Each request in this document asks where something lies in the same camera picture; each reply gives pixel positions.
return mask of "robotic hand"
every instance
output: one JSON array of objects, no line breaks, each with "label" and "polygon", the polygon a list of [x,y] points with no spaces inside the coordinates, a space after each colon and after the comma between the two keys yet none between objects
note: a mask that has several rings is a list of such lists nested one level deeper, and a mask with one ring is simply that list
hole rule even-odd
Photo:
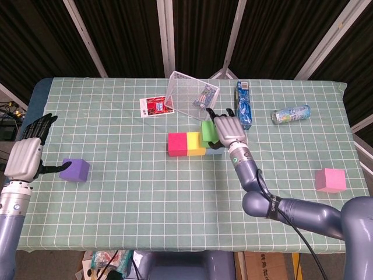
[{"label": "robotic hand", "polygon": [[10,183],[0,195],[0,280],[11,280],[15,274],[15,253],[31,197],[29,183],[39,174],[61,172],[71,165],[43,166],[43,146],[56,120],[57,116],[47,114],[27,126],[10,152],[4,172]]},{"label": "robotic hand", "polygon": [[214,122],[219,141],[213,149],[229,148],[230,159],[243,189],[244,211],[254,217],[270,218],[320,235],[344,240],[346,265],[344,278],[373,279],[373,198],[356,197],[342,211],[311,201],[280,198],[270,193],[260,169],[248,149],[247,138],[232,109],[228,115],[206,111]]}]

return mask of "red cube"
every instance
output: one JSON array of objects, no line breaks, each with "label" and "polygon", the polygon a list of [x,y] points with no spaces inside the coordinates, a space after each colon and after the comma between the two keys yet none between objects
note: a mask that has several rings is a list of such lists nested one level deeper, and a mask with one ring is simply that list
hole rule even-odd
[{"label": "red cube", "polygon": [[168,134],[169,156],[188,156],[188,138],[186,135],[186,132]]}]

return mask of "clear plastic basket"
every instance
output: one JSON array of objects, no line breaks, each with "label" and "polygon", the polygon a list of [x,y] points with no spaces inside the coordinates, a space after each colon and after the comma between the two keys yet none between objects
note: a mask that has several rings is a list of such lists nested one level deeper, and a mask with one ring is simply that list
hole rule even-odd
[{"label": "clear plastic basket", "polygon": [[220,89],[174,71],[168,82],[164,104],[200,121],[209,119],[206,108],[213,109]]}]

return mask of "table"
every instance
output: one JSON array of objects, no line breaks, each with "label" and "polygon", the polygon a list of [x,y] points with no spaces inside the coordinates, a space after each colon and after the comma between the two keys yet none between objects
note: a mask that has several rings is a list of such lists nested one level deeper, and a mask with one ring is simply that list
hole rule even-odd
[{"label": "table", "polygon": [[[249,148],[274,194],[337,209],[368,195],[342,102],[345,84],[247,81],[254,118]],[[209,82],[221,89],[215,109],[232,107],[237,81]],[[167,133],[198,131],[200,122],[178,112],[140,118],[139,99],[165,95],[166,87],[166,79],[91,78],[54,78],[36,86],[25,122],[43,110],[58,115],[44,164],[83,158],[91,168],[86,183],[56,174],[33,182],[19,250],[307,251],[291,227],[244,214],[244,191],[227,153],[168,157]],[[274,109],[305,103],[310,119],[270,121]],[[316,192],[314,171],[322,167],[344,169],[347,191]],[[344,251],[340,240],[304,235],[317,253]]]}]

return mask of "purple cube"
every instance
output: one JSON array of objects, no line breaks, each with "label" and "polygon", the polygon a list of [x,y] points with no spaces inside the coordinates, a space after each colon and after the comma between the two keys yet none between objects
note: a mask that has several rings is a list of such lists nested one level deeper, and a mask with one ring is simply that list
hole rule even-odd
[{"label": "purple cube", "polygon": [[86,182],[88,178],[89,163],[84,159],[64,159],[65,162],[71,162],[71,165],[59,173],[59,178],[69,182]]}]

